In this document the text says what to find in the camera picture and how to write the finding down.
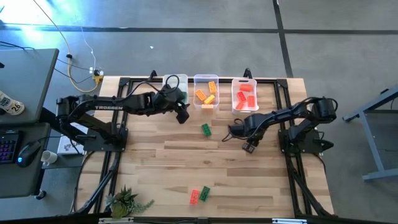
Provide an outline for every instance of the succulent plant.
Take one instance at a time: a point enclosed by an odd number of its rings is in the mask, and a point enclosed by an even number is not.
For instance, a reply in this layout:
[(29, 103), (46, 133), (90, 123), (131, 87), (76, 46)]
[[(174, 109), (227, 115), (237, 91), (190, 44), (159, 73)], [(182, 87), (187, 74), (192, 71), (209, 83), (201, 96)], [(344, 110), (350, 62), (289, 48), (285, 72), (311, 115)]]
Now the succulent plant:
[(122, 218), (130, 213), (137, 214), (142, 213), (154, 204), (154, 200), (151, 200), (147, 204), (143, 205), (139, 202), (134, 201), (134, 198), (138, 194), (132, 194), (132, 189), (123, 189), (116, 195), (107, 195), (105, 198), (106, 206), (109, 206), (112, 210), (113, 218)]

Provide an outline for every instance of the yellow cable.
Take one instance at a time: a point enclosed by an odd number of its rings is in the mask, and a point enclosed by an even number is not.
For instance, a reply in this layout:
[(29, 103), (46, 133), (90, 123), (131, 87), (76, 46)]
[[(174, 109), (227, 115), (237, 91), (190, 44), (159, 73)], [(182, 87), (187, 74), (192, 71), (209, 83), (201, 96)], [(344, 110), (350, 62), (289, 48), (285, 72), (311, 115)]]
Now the yellow cable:
[(82, 93), (89, 93), (89, 92), (91, 92), (91, 91), (94, 91), (94, 90), (98, 87), (99, 82), (95, 82), (94, 88), (92, 88), (92, 89), (90, 89), (90, 90), (82, 90), (81, 88), (77, 87), (76, 84), (75, 84), (75, 82), (73, 81), (72, 76), (71, 76), (71, 73), (70, 73), (70, 69), (71, 69), (71, 67), (72, 67), (72, 66), (71, 66), (72, 60), (70, 60), (70, 58), (68, 58), (68, 63), (69, 63), (69, 65), (68, 65), (68, 76), (69, 76), (69, 80), (70, 80), (70, 83), (72, 83), (72, 85), (73, 85), (77, 90), (79, 90), (79, 91), (82, 92)]
[[(49, 17), (49, 15), (47, 15), (47, 13), (45, 13), (45, 11), (40, 7), (40, 5), (36, 2), (36, 0), (33, 0), (33, 2), (36, 3), (36, 5), (37, 5), (37, 6), (40, 8), (40, 10), (45, 14), (45, 16), (47, 16), (47, 18), (50, 19), (50, 21), (52, 22), (52, 24), (57, 28), (57, 30), (58, 30), (59, 33), (61, 34), (62, 38), (64, 39), (65, 43), (67, 44), (68, 55), (71, 55), (71, 53), (70, 53), (70, 48), (69, 48), (69, 44), (68, 44), (68, 42), (67, 42), (67, 39), (63, 36), (63, 34), (62, 34), (62, 32), (60, 31), (60, 29), (58, 28), (58, 26), (57, 26), (57, 25), (54, 23), (54, 21)], [(70, 72), (71, 67), (72, 67), (72, 60), (71, 60), (70, 58), (68, 58), (68, 76), (69, 76), (69, 80), (70, 80), (70, 82), (72, 83), (72, 85), (73, 85), (77, 90), (79, 90), (80, 92), (82, 92), (82, 93), (89, 93), (89, 92), (91, 92), (91, 91), (94, 91), (94, 90), (98, 87), (98, 85), (100, 84), (99, 82), (97, 82), (97, 81), (95, 80), (95, 87), (94, 87), (94, 88), (92, 88), (92, 89), (90, 89), (90, 90), (82, 90), (81, 88), (79, 88), (79, 87), (76, 86), (75, 82), (74, 82), (73, 79), (72, 79), (72, 75), (71, 75), (71, 72)]]

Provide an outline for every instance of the computer mouse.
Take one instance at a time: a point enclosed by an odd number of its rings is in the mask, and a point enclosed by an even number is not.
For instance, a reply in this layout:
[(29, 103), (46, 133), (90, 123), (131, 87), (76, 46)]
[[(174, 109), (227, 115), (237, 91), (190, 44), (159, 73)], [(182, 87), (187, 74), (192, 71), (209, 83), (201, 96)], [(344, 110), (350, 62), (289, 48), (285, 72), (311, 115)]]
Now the computer mouse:
[(35, 159), (37, 152), (42, 145), (38, 141), (32, 141), (26, 144), (19, 152), (16, 164), (19, 167), (27, 167)]

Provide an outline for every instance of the white cup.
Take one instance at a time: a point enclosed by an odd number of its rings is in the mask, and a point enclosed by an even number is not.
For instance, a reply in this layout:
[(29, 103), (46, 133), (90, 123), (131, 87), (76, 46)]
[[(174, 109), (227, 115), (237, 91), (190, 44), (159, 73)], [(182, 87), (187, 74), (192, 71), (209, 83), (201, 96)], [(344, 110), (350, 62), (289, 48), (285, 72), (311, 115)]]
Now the white cup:
[(56, 153), (50, 151), (44, 151), (42, 154), (41, 161), (43, 162), (43, 165), (48, 166), (51, 163), (57, 161), (57, 159), (58, 155)]

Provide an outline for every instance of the concrete floor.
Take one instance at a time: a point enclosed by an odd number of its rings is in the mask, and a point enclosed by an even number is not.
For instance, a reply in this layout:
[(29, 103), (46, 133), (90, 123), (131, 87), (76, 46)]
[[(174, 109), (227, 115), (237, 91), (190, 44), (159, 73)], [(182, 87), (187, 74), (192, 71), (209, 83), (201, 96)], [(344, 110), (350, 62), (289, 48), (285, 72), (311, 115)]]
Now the concrete floor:
[[(276, 29), (272, 0), (48, 0), (39, 1), (58, 25), (88, 27), (177, 27)], [(285, 29), (396, 30), (398, 2), (391, 0), (280, 0)], [(5, 23), (48, 24), (46, 17), (26, 1), (6, 1), (0, 13)], [(0, 30), (0, 40), (35, 48), (58, 48), (67, 53), (57, 32), (25, 27)], [(93, 59), (81, 32), (64, 32), (75, 65), (91, 67)], [(246, 67), (255, 77), (286, 77), (278, 34), (86, 32), (97, 66), (106, 75), (214, 73), (241, 76)], [(339, 102), (339, 119), (321, 125), (325, 139), (335, 143), (325, 153), (326, 173), (335, 213), (396, 223), (398, 177), (364, 183), (361, 175), (376, 170), (361, 124), (345, 124), (340, 117), (373, 99), (398, 81), (397, 35), (287, 34), (293, 76), (305, 79), (309, 96), (328, 96)], [(62, 63), (57, 68), (66, 72)], [(76, 80), (87, 77), (73, 69)], [(92, 88), (93, 83), (82, 83)], [(55, 111), (55, 99), (79, 94), (68, 79), (54, 72), (45, 106)], [(51, 139), (49, 147), (57, 147)], [(67, 214), (78, 169), (46, 172), (48, 196), (0, 200), (0, 219)]]

